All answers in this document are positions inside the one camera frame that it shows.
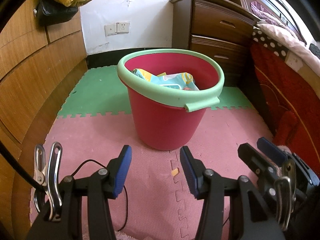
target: green foam mat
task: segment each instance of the green foam mat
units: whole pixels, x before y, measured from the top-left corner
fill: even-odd
[[[212,110],[216,107],[252,107],[239,88],[224,87],[219,99],[220,103],[211,107]],[[97,113],[105,115],[107,112],[131,113],[128,91],[118,78],[116,66],[89,69],[69,94],[58,116],[66,118],[80,114],[85,117],[86,114],[96,116]]]

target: floor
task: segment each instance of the floor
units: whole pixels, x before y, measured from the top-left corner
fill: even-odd
[[[272,135],[257,111],[237,88],[224,88],[220,104],[208,109],[194,136],[187,144],[195,158],[221,176],[238,178],[255,175],[237,157],[239,144],[255,146],[258,138]],[[179,162],[178,150],[157,151],[140,141],[135,132],[126,87],[119,81],[115,66],[89,70],[62,106],[44,148],[59,141],[63,147],[59,179],[70,175],[86,159],[103,164],[119,155],[124,144],[132,147],[132,163],[125,182],[128,199],[128,223],[123,232],[142,240],[195,237],[203,201],[189,193]],[[172,176],[171,171],[179,169]],[[75,178],[90,176],[99,169],[87,163]],[[109,201],[115,230],[125,220],[125,195]],[[36,213],[30,204],[30,220]],[[88,239],[86,201],[83,201],[83,233]],[[225,198],[224,220],[229,212]],[[228,239],[228,222],[222,239]]]

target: black bag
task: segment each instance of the black bag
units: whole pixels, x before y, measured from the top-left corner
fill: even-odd
[[[54,0],[40,0],[35,15],[40,26],[64,23],[72,19],[78,7],[66,7]]]

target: drawer handle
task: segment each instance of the drawer handle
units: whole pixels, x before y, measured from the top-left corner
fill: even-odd
[[[221,23],[221,24],[228,25],[228,26],[230,26],[230,27],[235,28],[235,25],[234,25],[233,23],[231,23],[231,22],[228,22],[228,21],[221,21],[220,23]]]
[[[229,59],[227,56],[223,56],[223,55],[214,55],[214,57]]]

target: screw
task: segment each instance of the screw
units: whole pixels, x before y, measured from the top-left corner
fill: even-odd
[[[206,169],[203,173],[206,177],[211,177],[214,174],[214,171],[212,169]]]
[[[71,182],[71,181],[72,181],[72,176],[65,176],[65,177],[63,178],[63,181],[64,181],[64,182]]]
[[[249,181],[248,177],[247,177],[247,176],[244,176],[244,175],[241,175],[241,176],[240,176],[240,180],[241,180],[242,182],[248,182],[248,181]]]
[[[106,174],[108,173],[108,170],[107,170],[107,169],[100,169],[100,170],[98,171],[98,173],[99,173],[100,175],[106,175]]]
[[[271,188],[269,189],[269,194],[270,194],[271,196],[275,196],[275,195],[276,195],[275,189],[271,187]]]

